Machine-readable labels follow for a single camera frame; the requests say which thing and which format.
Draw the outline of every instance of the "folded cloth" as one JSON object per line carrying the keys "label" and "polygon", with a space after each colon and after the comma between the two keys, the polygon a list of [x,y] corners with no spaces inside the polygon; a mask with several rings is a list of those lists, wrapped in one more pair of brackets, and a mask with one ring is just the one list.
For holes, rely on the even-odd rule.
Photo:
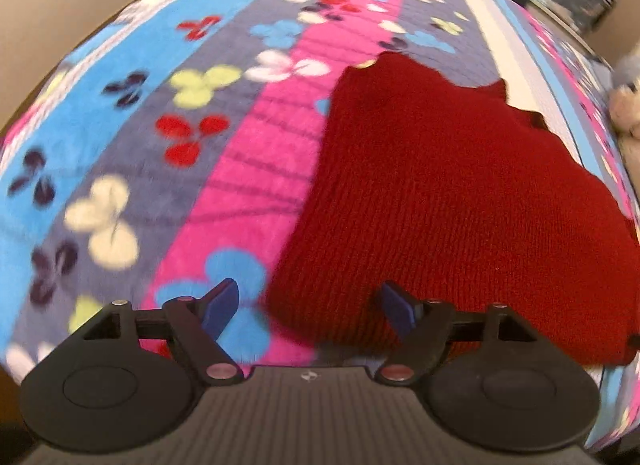
{"label": "folded cloth", "polygon": [[374,291],[392,279],[462,310],[508,304],[580,363],[628,363],[633,222],[505,96],[504,82],[457,87],[395,53],[348,68],[268,313],[309,341],[386,350],[398,341]]}

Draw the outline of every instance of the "yellow flower print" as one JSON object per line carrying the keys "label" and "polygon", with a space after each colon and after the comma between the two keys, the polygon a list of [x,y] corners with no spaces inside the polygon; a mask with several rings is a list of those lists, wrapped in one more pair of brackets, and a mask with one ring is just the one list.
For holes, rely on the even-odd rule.
{"label": "yellow flower print", "polygon": [[441,20],[440,18],[431,18],[431,21],[437,25],[440,29],[450,33],[452,36],[459,36],[462,32],[462,28],[450,21]]}
{"label": "yellow flower print", "polygon": [[363,70],[364,68],[368,68],[369,66],[373,66],[376,63],[375,59],[369,59],[366,60],[364,62],[361,62],[360,64],[357,64],[354,68],[359,68],[360,70]]}
{"label": "yellow flower print", "polygon": [[94,298],[81,295],[76,301],[76,309],[69,319],[69,333],[73,333],[102,309]]}
{"label": "yellow flower print", "polygon": [[138,239],[129,224],[120,219],[127,201],[127,182],[117,174],[107,174],[94,181],[88,198],[74,201],[65,212],[66,228],[92,233],[89,255],[108,270],[124,270],[138,260]]}
{"label": "yellow flower print", "polygon": [[602,140],[602,138],[600,138],[600,135],[596,134],[596,140],[598,141],[599,145],[601,146],[601,148],[604,151],[607,151],[607,146],[605,145],[604,141]]}
{"label": "yellow flower print", "polygon": [[177,71],[169,79],[169,84],[178,90],[174,104],[188,110],[201,108],[213,99],[215,90],[233,84],[241,75],[241,70],[225,64],[214,66],[205,73],[198,70]]}
{"label": "yellow flower print", "polygon": [[630,417],[629,408],[625,409],[625,412],[622,413],[622,419],[620,420],[620,426],[612,433],[613,438],[618,438],[622,436],[622,434],[626,431],[626,429],[631,425],[633,420]]}
{"label": "yellow flower print", "polygon": [[47,85],[47,88],[42,93],[40,93],[40,95],[38,95],[35,102],[40,103],[44,99],[49,97],[53,93],[53,90],[56,89],[58,86],[60,86],[60,83],[64,80],[67,73],[68,73],[68,70],[63,70],[56,73],[51,79],[51,81],[49,82],[49,84]]}
{"label": "yellow flower print", "polygon": [[618,178],[616,177],[616,173],[613,172],[613,169],[611,169],[609,162],[607,162],[604,156],[601,156],[600,158],[602,159],[602,164],[604,165],[604,168],[606,169],[606,171],[609,173],[609,176],[612,177],[613,181],[616,182],[617,184]]}

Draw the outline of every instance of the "red flower print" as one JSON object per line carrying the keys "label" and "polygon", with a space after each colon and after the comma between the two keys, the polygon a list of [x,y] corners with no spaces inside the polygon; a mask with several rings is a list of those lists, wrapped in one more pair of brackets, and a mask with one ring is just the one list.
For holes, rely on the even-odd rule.
{"label": "red flower print", "polygon": [[360,12],[357,6],[351,4],[341,6],[340,10],[344,10],[345,12]]}
{"label": "red flower print", "polygon": [[209,33],[209,29],[213,25],[217,25],[220,19],[220,16],[207,16],[200,21],[183,21],[175,28],[177,30],[189,30],[190,32],[184,39],[187,41],[197,41],[205,37]]}
{"label": "red flower print", "polygon": [[165,138],[178,140],[164,152],[164,160],[177,168],[190,168],[200,156],[200,141],[205,137],[217,135],[229,127],[224,115],[204,117],[197,132],[180,115],[162,115],[156,121],[156,130]]}
{"label": "red flower print", "polygon": [[329,5],[331,7],[335,5],[341,5],[344,3],[348,3],[349,0],[318,0],[318,3],[322,3],[324,5]]}

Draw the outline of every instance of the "colorful fleece blanket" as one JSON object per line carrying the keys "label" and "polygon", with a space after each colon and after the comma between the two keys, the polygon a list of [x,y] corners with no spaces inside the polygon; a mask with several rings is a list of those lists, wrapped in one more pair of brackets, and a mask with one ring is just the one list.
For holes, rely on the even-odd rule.
{"label": "colorful fleece blanket", "polygon": [[[107,302],[158,307],[226,277],[241,307],[219,342],[243,365],[375,366],[297,341],[256,304],[313,181],[334,83],[383,50],[462,86],[506,79],[510,104],[540,111],[638,215],[587,61],[511,2],[140,0],[60,63],[4,141],[0,361],[15,380]],[[592,370],[594,448],[640,421],[639,366]]]}

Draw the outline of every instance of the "gray ribbed surface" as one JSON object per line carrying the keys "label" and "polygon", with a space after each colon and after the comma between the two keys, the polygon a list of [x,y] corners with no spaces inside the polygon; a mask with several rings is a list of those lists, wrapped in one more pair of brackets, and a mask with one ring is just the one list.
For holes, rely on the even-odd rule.
{"label": "gray ribbed surface", "polygon": [[190,418],[146,447],[82,456],[45,446],[25,465],[593,465],[577,448],[506,457],[440,429],[415,395],[372,382],[364,368],[257,368],[210,389]]}

